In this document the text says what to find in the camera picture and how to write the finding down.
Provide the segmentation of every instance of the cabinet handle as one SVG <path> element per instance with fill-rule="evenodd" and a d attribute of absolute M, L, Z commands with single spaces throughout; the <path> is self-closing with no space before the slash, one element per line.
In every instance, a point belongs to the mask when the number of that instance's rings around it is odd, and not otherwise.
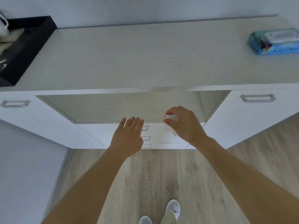
<path fill-rule="evenodd" d="M 250 98 L 262 98 L 262 97 L 269 97 L 270 99 L 250 99 Z M 274 94 L 267 94 L 267 95 L 241 95 L 242 101 L 245 103 L 272 103 L 276 100 Z"/>
<path fill-rule="evenodd" d="M 142 139 L 144 142 L 148 142 L 148 141 L 150 141 L 151 137 L 142 137 Z"/>
<path fill-rule="evenodd" d="M 151 147 L 152 147 L 152 144 L 145 144 L 141 148 L 151 148 Z"/>
<path fill-rule="evenodd" d="M 13 107 L 27 107 L 29 105 L 30 101 L 6 101 L 3 100 L 1 103 L 1 107 L 4 108 L 13 108 Z"/>
<path fill-rule="evenodd" d="M 149 126 L 143 126 L 141 131 L 148 131 L 149 130 Z"/>

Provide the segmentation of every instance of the left hand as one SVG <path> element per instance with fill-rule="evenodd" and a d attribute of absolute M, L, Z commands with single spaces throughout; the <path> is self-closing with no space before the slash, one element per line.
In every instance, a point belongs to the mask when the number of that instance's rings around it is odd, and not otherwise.
<path fill-rule="evenodd" d="M 142 145 L 143 140 L 140 137 L 144 120 L 139 117 L 131 117 L 126 122 L 123 118 L 114 132 L 111 144 L 108 149 L 113 149 L 122 158 L 126 159 L 137 153 Z"/>

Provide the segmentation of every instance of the hand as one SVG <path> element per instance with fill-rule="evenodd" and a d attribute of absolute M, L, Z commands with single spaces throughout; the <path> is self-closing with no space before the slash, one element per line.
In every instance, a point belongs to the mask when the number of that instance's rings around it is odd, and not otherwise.
<path fill-rule="evenodd" d="M 165 119 L 163 122 L 173 128 L 186 142 L 194 146 L 196 139 L 208 138 L 192 111 L 185 109 L 182 106 L 178 106 L 173 107 L 166 112 L 166 115 L 170 114 L 176 114 L 178 116 L 178 121 L 174 122 L 171 119 Z"/>
<path fill-rule="evenodd" d="M 114 132 L 111 144 L 108 149 L 114 149 L 118 155 L 126 159 L 137 153 L 142 145 L 143 140 L 140 137 L 144 120 L 139 117 L 131 117 L 126 125 L 126 118 L 123 118 Z"/>

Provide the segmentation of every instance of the black box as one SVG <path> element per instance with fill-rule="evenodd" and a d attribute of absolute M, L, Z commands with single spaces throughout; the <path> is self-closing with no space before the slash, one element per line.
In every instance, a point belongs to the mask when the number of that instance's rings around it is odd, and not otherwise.
<path fill-rule="evenodd" d="M 0 56 L 7 64 L 0 68 L 0 87 L 15 86 L 50 38 L 56 24 L 50 16 L 9 19 L 9 30 L 24 28 L 22 35 Z"/>

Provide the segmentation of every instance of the white wall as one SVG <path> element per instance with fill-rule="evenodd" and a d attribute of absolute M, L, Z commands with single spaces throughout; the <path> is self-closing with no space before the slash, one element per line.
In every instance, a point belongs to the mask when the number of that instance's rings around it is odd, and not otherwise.
<path fill-rule="evenodd" d="M 0 120 L 0 223 L 41 222 L 66 151 Z"/>
<path fill-rule="evenodd" d="M 9 18 L 51 15 L 59 28 L 281 14 L 299 26 L 299 0 L 0 0 Z"/>

